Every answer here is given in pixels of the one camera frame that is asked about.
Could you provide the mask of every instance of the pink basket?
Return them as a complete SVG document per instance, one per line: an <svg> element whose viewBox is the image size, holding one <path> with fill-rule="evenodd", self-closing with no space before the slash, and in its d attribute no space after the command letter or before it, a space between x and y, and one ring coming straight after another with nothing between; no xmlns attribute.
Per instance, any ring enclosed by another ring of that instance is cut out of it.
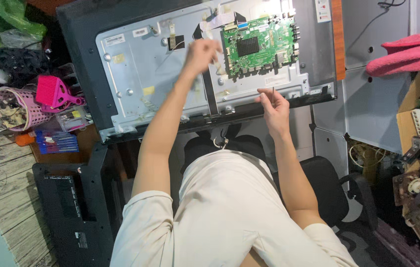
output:
<svg viewBox="0 0 420 267"><path fill-rule="evenodd" d="M9 130L15 132L25 131L32 126L37 126L48 121L55 115L49 112L42 112L41 104L35 102L35 92L33 91L11 87L0 88L0 101L14 96L17 99L17 102L27 111L27 121L25 122L24 127L16 126Z"/></svg>

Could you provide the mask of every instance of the white t-shirt sleeve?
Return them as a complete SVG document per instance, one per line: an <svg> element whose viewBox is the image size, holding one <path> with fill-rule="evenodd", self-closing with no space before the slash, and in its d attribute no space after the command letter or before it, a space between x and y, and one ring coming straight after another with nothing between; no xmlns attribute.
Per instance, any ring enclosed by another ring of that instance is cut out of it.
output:
<svg viewBox="0 0 420 267"><path fill-rule="evenodd" d="M338 266L357 267L350 256L347 248L340 242L332 228L323 223L314 223L306 228L304 232L314 241L317 246L327 253Z"/></svg>
<svg viewBox="0 0 420 267"><path fill-rule="evenodd" d="M110 266L158 266L172 225L172 198L168 194L137 194L124 206Z"/></svg>

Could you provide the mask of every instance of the wooden floor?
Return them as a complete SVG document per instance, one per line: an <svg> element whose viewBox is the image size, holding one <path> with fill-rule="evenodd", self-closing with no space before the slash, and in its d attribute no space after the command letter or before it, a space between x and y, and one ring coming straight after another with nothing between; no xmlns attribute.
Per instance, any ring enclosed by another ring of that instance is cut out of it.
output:
<svg viewBox="0 0 420 267"><path fill-rule="evenodd" d="M56 258L31 169L34 163L28 146L19 147L0 134L0 233L18 266L54 266Z"/></svg>

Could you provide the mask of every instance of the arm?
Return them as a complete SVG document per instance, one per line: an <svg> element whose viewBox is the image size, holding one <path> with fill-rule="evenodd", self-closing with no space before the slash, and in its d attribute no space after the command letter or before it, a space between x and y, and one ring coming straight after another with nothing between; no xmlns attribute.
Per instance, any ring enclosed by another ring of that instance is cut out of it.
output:
<svg viewBox="0 0 420 267"><path fill-rule="evenodd" d="M170 195L169 155L177 136L180 116L195 77L218 61L221 46L213 40L196 40L189 46L185 65L174 88L148 125L139 151L132 197L151 190Z"/></svg>
<svg viewBox="0 0 420 267"><path fill-rule="evenodd" d="M277 91L258 89L261 95L256 99L265 109L265 120L269 134L274 139L276 161L279 170L279 184L287 212L302 229L310 224L325 222L320 218L317 198L297 160L296 149L289 132L289 102Z"/></svg>

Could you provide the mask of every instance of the pink brush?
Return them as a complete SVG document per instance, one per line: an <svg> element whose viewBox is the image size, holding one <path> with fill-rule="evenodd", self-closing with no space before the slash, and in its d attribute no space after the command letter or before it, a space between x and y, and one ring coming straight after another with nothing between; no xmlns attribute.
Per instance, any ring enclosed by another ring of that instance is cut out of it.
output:
<svg viewBox="0 0 420 267"><path fill-rule="evenodd" d="M39 76L35 100L43 104L42 111L53 113L60 112L73 103L77 105L85 104L84 98L70 94L70 91L60 78L43 75Z"/></svg>

